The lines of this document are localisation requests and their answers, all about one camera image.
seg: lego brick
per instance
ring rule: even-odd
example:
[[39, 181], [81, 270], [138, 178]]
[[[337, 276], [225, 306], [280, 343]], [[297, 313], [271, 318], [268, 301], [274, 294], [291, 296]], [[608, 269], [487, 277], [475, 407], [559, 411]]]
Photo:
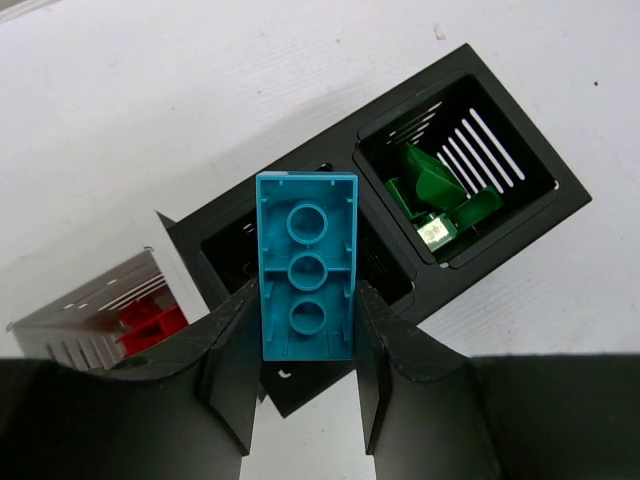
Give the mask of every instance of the lego brick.
[[353, 356], [358, 177], [256, 176], [265, 360]]

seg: white table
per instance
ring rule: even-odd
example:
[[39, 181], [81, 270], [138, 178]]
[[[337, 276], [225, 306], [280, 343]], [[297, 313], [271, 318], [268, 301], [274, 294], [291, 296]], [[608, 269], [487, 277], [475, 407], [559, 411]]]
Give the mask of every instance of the white table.
[[[146, 245], [185, 275], [154, 210], [187, 215], [468, 42], [594, 202], [422, 328], [465, 354], [637, 351], [639, 22], [634, 0], [63, 0], [4, 23], [3, 321]], [[242, 478], [372, 479], [363, 448], [352, 374], [285, 421], [261, 405]]]

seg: black plastic container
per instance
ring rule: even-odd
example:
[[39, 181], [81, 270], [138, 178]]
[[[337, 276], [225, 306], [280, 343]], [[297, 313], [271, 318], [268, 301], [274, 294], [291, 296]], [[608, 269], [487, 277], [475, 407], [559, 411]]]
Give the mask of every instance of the black plastic container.
[[[396, 168], [397, 146], [406, 142], [448, 162], [470, 194], [474, 193], [472, 183], [481, 184], [474, 169], [486, 184], [494, 183], [493, 175], [502, 189], [504, 207], [434, 255], [384, 187]], [[456, 157], [460, 169], [449, 154]], [[590, 201], [580, 182], [468, 45], [266, 170], [348, 170], [360, 175], [358, 275], [413, 323]], [[253, 177], [178, 223], [166, 225], [211, 309], [255, 275]], [[274, 363], [263, 368], [262, 384], [287, 415], [351, 368], [349, 362]]]

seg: white tabletop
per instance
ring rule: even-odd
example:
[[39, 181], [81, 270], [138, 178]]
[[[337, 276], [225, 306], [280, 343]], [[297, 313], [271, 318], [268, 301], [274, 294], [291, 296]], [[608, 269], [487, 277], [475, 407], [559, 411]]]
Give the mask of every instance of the white tabletop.
[[[187, 215], [468, 42], [594, 202], [422, 328], [465, 354], [638, 351], [639, 23], [634, 0], [63, 0], [1, 24], [3, 322], [169, 249], [154, 210]], [[284, 421], [261, 405], [242, 478], [372, 479], [363, 449], [352, 374]]]

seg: blue building block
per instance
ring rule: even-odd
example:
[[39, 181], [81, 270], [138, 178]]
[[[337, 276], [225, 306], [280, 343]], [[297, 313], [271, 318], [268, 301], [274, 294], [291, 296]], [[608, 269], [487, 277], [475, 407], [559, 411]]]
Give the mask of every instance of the blue building block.
[[265, 360], [353, 357], [358, 176], [256, 176]]

